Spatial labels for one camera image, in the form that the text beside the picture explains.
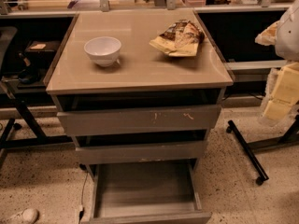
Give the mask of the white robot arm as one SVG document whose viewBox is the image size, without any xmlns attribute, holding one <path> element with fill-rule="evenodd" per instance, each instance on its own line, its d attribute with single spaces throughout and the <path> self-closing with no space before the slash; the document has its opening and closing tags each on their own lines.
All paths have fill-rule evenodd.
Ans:
<svg viewBox="0 0 299 224">
<path fill-rule="evenodd" d="M 273 46 L 286 63 L 272 68 L 261 104 L 260 122 L 274 126 L 299 102 L 299 0 L 295 0 L 278 21 L 259 33 L 255 42 Z"/>
</svg>

